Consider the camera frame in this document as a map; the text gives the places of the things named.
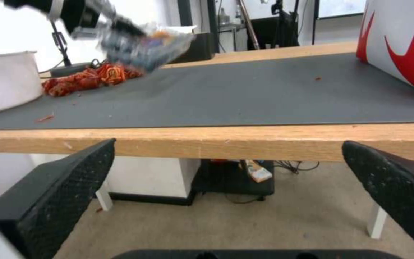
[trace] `white container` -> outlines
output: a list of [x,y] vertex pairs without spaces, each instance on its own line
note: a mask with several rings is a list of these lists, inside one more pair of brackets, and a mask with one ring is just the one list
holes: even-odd
[[34,52],[0,55],[0,110],[22,105],[41,95]]

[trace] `clear plastic bag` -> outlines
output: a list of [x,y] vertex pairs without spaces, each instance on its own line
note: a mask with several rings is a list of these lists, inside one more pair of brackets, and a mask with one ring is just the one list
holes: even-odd
[[[76,28],[71,36],[99,39],[99,48],[112,64],[122,64],[143,73],[152,72],[185,53],[195,38],[193,34],[172,31],[155,23],[135,26],[128,18],[118,15],[108,0],[86,0],[86,5],[108,21],[99,23],[96,28]],[[136,36],[125,29],[115,29],[117,23],[138,27],[146,35]]]
[[195,38],[193,34],[171,31],[155,23],[141,26],[141,29],[148,36],[130,36],[112,29],[102,31],[99,47],[110,63],[152,72],[185,53]]

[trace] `cable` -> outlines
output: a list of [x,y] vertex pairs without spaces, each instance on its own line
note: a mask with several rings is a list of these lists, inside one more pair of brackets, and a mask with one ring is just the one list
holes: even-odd
[[52,68],[50,68],[50,69],[48,69],[48,70],[44,70],[44,71],[38,72],[38,74],[42,74],[42,73],[49,72],[49,71],[51,71],[52,69],[54,69],[54,68],[56,68],[56,67],[60,66],[60,64],[62,64],[62,62],[63,62],[63,59],[62,59],[62,60],[61,60],[58,64],[56,64],[54,67],[52,67]]
[[302,161],[297,161],[297,165],[294,166],[290,161],[275,161],[276,165],[274,167],[282,167],[285,168],[292,173],[298,175],[300,171],[311,171],[319,167],[320,162],[317,162],[317,164],[311,168],[300,168],[300,165],[302,164]]
[[225,48],[223,47],[223,45],[221,44],[220,39],[218,39],[218,44],[220,45],[220,47],[221,47],[221,49],[223,50],[223,52],[224,52],[224,53],[226,53],[226,50],[225,50]]
[[199,0],[199,8],[201,9],[201,33],[204,31],[204,14],[202,13],[202,0]]
[[304,14],[306,13],[306,7],[308,6],[308,2],[309,2],[309,0],[306,0],[306,3],[304,4],[303,17],[301,18],[301,27],[299,28],[299,31],[298,31],[298,37],[299,37],[299,34],[301,33],[301,31],[303,30]]

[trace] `stand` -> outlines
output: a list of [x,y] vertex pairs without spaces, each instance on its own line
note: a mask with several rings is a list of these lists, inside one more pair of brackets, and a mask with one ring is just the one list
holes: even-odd
[[57,30],[55,23],[51,22],[51,25],[54,29],[54,32],[52,33],[52,38],[54,39],[57,49],[59,49],[59,51],[62,53],[62,56],[64,58],[63,62],[65,66],[71,66],[71,61],[69,60],[68,55],[66,54],[66,51],[68,50],[66,40],[63,37],[63,34]]
[[284,29],[285,29],[285,15],[284,15],[284,10],[283,10],[283,4],[282,4],[282,0],[276,0],[276,3],[274,5],[271,6],[271,13],[273,15],[277,15],[279,14],[279,19],[277,22],[277,28],[276,28],[276,35],[274,37],[274,41],[271,44],[271,47],[274,49],[277,45],[277,43],[279,44],[280,47],[284,47],[284,46],[294,46],[293,42],[294,42],[294,38],[296,36],[297,41],[298,41],[298,28],[296,28],[297,25],[297,13],[298,13],[298,7],[299,7],[299,0],[295,1],[295,6],[294,6],[294,12],[291,13],[291,21],[290,21],[290,37],[285,38],[284,35],[285,33],[283,33]]

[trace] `metal pole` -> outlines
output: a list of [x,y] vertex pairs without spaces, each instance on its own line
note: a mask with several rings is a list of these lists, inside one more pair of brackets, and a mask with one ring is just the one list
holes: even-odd
[[207,0],[208,19],[210,24],[210,32],[213,34],[213,41],[215,42],[215,52],[220,53],[220,39],[218,35],[217,11],[215,10],[215,0]]
[[178,0],[180,24],[181,26],[193,25],[193,17],[191,15],[191,5],[189,0]]
[[312,44],[316,41],[316,20],[319,16],[319,0],[314,1],[314,17],[312,18]]
[[258,50],[260,49],[260,45],[258,44],[258,39],[255,34],[255,31],[253,30],[252,22],[250,20],[250,17],[248,16],[247,9],[245,8],[244,0],[236,0],[236,2],[240,6],[240,10],[242,11],[242,15],[244,16],[245,24],[247,25],[248,36],[250,36],[255,49]]

